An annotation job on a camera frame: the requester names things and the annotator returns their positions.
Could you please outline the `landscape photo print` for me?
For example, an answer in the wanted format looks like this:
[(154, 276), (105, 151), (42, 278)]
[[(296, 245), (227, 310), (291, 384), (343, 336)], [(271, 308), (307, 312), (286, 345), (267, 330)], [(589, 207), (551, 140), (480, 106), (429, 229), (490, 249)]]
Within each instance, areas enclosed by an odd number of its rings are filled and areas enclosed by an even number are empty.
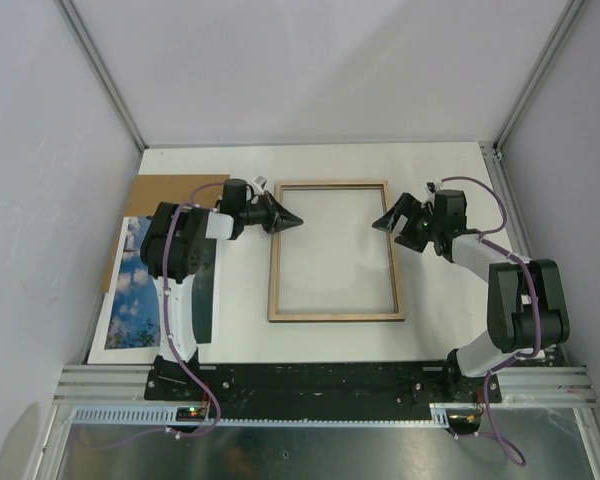
[[(146, 216), (126, 217), (113, 263), (109, 287), (89, 351), (89, 364), (151, 364), (160, 344), (156, 287), (140, 260), (148, 231)], [(193, 327), (197, 341), (209, 344), (217, 328), (221, 246), (211, 240), (192, 287)]]

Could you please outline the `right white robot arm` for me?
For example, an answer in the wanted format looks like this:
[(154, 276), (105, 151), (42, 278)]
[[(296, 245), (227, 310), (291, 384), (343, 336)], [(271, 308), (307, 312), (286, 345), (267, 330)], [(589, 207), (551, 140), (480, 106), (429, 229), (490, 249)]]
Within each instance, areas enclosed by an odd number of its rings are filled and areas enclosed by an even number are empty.
[(518, 360), (534, 359), (570, 336), (570, 321), (557, 263), (513, 253), (468, 227), (463, 191), (436, 189), (425, 201), (403, 193), (372, 227), (394, 231), (405, 220), (395, 242), (435, 254), (463, 267), (487, 285), (486, 330), (469, 344), (451, 351), (441, 376), (443, 393), (464, 401), (477, 389), (477, 379)]

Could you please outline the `brown cardboard backing board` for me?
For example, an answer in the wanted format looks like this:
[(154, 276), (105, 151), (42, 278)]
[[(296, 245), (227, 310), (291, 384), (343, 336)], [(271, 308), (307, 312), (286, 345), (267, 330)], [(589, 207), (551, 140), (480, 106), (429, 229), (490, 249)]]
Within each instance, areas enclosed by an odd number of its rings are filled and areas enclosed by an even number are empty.
[(126, 217), (150, 216), (155, 212), (160, 202), (183, 203), (189, 200), (199, 187), (219, 183), (219, 186), (207, 187), (194, 196), (195, 202), (201, 206), (213, 207), (222, 193), (222, 184), (228, 178), (228, 174), (137, 175), (131, 184), (122, 218), (117, 225), (114, 243), (101, 281), (100, 292), (106, 293), (111, 285), (114, 261), (120, 238), (123, 236), (122, 223)]

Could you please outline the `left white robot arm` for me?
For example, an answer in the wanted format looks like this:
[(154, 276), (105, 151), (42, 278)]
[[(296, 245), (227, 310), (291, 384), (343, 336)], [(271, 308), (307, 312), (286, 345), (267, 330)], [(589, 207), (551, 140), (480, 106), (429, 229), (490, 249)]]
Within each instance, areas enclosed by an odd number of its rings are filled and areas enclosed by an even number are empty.
[(198, 351), (192, 293), (205, 248), (237, 239), (247, 226), (259, 225), (273, 235), (304, 224), (261, 186), (236, 178), (220, 186), (222, 193), (212, 208), (193, 201), (159, 203), (140, 248), (161, 308), (158, 357), (181, 364), (169, 371), (165, 385), (182, 400), (194, 397), (201, 387), (200, 374), (184, 364)]

